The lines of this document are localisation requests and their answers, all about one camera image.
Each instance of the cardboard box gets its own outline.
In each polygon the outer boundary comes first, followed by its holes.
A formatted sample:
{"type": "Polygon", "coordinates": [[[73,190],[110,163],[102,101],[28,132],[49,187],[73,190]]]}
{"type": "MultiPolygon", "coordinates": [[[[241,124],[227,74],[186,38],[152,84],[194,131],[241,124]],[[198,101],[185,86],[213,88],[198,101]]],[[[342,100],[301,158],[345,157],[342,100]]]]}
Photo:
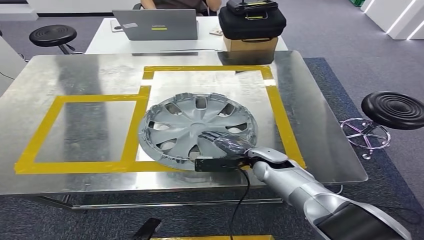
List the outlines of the cardboard box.
{"type": "Polygon", "coordinates": [[[275,51],[278,37],[230,40],[223,36],[227,51],[275,51]]]}

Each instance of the yellow tape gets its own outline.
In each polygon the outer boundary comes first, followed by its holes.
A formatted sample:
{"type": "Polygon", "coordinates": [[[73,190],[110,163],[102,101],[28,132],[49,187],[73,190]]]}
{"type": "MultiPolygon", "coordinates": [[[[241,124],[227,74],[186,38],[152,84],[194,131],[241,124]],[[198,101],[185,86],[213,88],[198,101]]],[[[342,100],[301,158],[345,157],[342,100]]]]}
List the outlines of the yellow tape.
{"type": "MultiPolygon", "coordinates": [[[[269,66],[147,66],[143,79],[151,80],[156,71],[260,71],[264,80],[272,80],[273,74],[269,66]]],[[[143,118],[150,95],[150,86],[142,86],[138,94],[115,95],[67,95],[57,96],[38,129],[30,139],[19,160],[15,164],[16,174],[86,174],[86,173],[126,173],[126,172],[184,172],[164,166],[155,161],[136,161],[138,150],[137,128],[143,118]],[[34,162],[40,147],[47,137],[64,103],[136,101],[134,113],[128,128],[124,149],[120,161],[92,162],[34,162]]],[[[266,86],[269,101],[274,112],[286,154],[305,167],[296,138],[278,89],[275,85],[266,86]]]]}
{"type": "MultiPolygon", "coordinates": [[[[234,236],[235,240],[274,240],[271,235],[261,236],[234,236]]],[[[194,236],[194,237],[167,237],[152,238],[151,240],[230,240],[229,236],[194,236]]]]}
{"type": "Polygon", "coordinates": [[[285,149],[285,154],[295,160],[302,168],[306,167],[295,134],[289,122],[286,109],[284,108],[278,88],[276,86],[266,86],[269,102],[274,113],[275,123],[281,137],[282,144],[285,149]]]}
{"type": "MultiPolygon", "coordinates": [[[[150,86],[143,86],[140,88],[138,95],[148,98],[150,95],[150,86]]],[[[137,156],[137,149],[139,147],[139,139],[137,136],[137,129],[139,128],[140,121],[145,115],[148,99],[146,101],[137,101],[135,103],[132,119],[129,124],[128,133],[126,135],[125,144],[122,151],[121,163],[132,163],[137,156]]]]}
{"type": "Polygon", "coordinates": [[[107,174],[129,172],[184,172],[155,161],[78,161],[78,162],[32,162],[15,164],[16,174],[107,174]]]}
{"type": "Polygon", "coordinates": [[[225,65],[225,66],[145,66],[144,80],[153,79],[155,72],[190,72],[190,71],[260,71],[264,80],[272,79],[269,66],[259,65],[225,65]]]}
{"type": "Polygon", "coordinates": [[[149,95],[116,94],[116,95],[65,95],[56,99],[63,103],[123,102],[147,100],[149,95]]]}

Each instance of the stainless steel table top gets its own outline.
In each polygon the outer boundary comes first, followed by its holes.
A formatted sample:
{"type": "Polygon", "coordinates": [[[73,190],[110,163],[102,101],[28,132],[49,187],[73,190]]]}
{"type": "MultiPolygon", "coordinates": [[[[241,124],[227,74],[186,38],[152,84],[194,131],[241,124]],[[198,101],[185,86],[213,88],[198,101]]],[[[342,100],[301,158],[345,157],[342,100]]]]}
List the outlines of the stainless steel table top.
{"type": "MultiPolygon", "coordinates": [[[[222,65],[216,52],[36,56],[0,98],[0,194],[164,192],[239,187],[238,172],[15,174],[21,156],[56,96],[136,94],[145,66],[222,65]]],[[[368,179],[301,55],[277,51],[269,65],[300,151],[325,184],[368,179]]],[[[258,122],[258,145],[284,151],[259,71],[156,72],[148,108],[184,92],[216,92],[246,106],[258,122]]],[[[66,103],[35,158],[37,163],[120,159],[132,101],[66,103]]],[[[145,159],[138,150],[137,159],[145,159]]],[[[250,174],[253,186],[263,186],[250,174]]]]}

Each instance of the stool seat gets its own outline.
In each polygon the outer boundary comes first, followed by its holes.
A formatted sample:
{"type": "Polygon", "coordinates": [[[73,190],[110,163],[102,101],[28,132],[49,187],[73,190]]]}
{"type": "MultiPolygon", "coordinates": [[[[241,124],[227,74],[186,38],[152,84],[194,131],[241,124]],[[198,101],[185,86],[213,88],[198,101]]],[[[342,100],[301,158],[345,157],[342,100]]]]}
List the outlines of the stool seat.
{"type": "Polygon", "coordinates": [[[424,127],[424,103],[405,94],[373,92],[362,100],[361,108],[372,121],[388,128],[415,130],[424,127]]]}
{"type": "Polygon", "coordinates": [[[39,47],[55,47],[69,43],[77,37],[77,31],[66,25],[43,26],[29,35],[29,40],[39,47]]]}

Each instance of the blue carpet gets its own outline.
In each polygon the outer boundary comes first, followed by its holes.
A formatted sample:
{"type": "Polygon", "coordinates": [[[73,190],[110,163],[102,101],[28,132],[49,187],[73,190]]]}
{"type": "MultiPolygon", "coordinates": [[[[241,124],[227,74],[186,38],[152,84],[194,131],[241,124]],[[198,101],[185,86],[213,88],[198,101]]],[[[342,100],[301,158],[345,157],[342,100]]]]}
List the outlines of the blue carpet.
{"type": "MultiPolygon", "coordinates": [[[[312,75],[339,120],[359,117],[352,100],[324,58],[305,58],[312,75]]],[[[369,175],[367,182],[347,185],[343,196],[359,202],[380,206],[405,207],[421,215],[423,208],[388,158],[384,150],[376,151],[372,160],[362,160],[369,175]]],[[[141,194],[107,194],[75,196],[74,202],[176,202],[218,199],[236,199],[242,190],[193,191],[141,194]]],[[[249,198],[275,195],[267,188],[253,189],[249,198]]],[[[0,204],[0,239],[2,240],[116,240],[129,239],[149,218],[162,219],[155,237],[226,235],[234,206],[191,206],[169,208],[139,208],[90,210],[75,214],[61,209],[33,203],[16,197],[2,197],[0,204]]],[[[400,221],[416,240],[424,239],[424,224],[410,224],[416,216],[409,212],[383,209],[400,221]]],[[[285,204],[242,205],[234,232],[237,235],[271,234],[277,240],[313,240],[311,228],[305,219],[285,204]]]]}

